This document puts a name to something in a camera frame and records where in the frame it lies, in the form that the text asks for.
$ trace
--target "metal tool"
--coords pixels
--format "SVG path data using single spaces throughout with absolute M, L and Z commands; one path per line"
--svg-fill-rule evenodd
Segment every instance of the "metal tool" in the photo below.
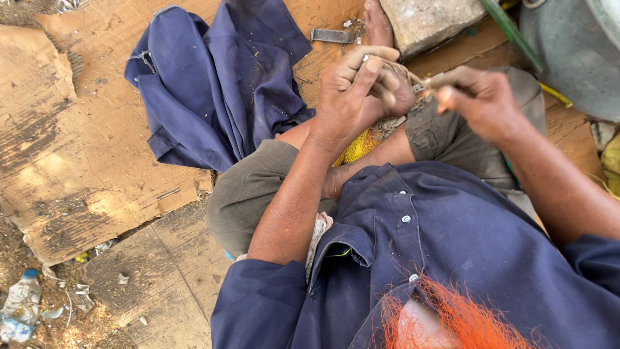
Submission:
M 342 30 L 310 29 L 310 41 L 353 43 L 353 34 Z

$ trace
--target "hand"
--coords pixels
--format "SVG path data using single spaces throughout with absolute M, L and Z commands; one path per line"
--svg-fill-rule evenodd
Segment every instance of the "hand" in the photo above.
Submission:
M 516 105 L 506 74 L 459 66 L 430 84 L 436 90 L 437 111 L 461 114 L 485 142 L 497 145 L 532 128 Z
M 388 106 L 396 103 L 394 91 L 400 86 L 391 70 L 382 69 L 382 61 L 395 61 L 399 52 L 381 46 L 357 46 L 322 72 L 321 93 L 317 113 L 309 137 L 318 138 L 333 152 L 350 138 L 352 128 L 362 115 L 362 105 L 371 94 Z

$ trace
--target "dirt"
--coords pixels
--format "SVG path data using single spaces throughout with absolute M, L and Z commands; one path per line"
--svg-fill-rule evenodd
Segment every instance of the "dirt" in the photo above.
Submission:
M 40 28 L 33 17 L 55 11 L 56 0 L 0 0 L 0 24 Z
M 58 265 L 52 269 L 56 277 L 67 280 L 66 287 L 72 288 L 80 283 L 82 263 L 72 265 Z M 16 283 L 20 275 L 27 268 L 36 269 L 42 273 L 41 263 L 29 252 L 23 241 L 22 232 L 8 223 L 0 212 L 0 292 L 8 292 L 9 287 Z M 42 297 L 40 313 L 51 309 L 57 310 L 69 301 L 63 288 L 51 279 L 40 275 Z M 71 323 L 67 327 L 68 311 L 65 310 L 58 319 L 43 319 L 30 340 L 25 343 L 11 343 L 9 348 L 26 349 L 29 345 L 40 349 L 77 349 L 82 345 L 85 349 L 130 349 L 134 348 L 131 340 L 123 329 L 118 328 L 106 306 L 95 301 L 94 308 L 88 313 L 76 310 L 71 316 Z

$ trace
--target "plastic bottle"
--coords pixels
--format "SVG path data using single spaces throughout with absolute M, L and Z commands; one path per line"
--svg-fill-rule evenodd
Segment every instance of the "plastic bottle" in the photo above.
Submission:
M 18 283 L 9 288 L 9 296 L 2 307 L 2 339 L 26 341 L 37 322 L 41 286 L 37 271 L 27 269 Z

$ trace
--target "navy blue shirt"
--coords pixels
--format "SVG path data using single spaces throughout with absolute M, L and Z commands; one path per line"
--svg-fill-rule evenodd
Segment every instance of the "navy blue shirt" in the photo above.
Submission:
M 381 298 L 406 302 L 415 273 L 466 285 L 543 347 L 620 348 L 620 241 L 585 235 L 560 254 L 488 184 L 435 161 L 370 166 L 347 181 L 309 284 L 301 263 L 234 263 L 213 348 L 366 348 Z

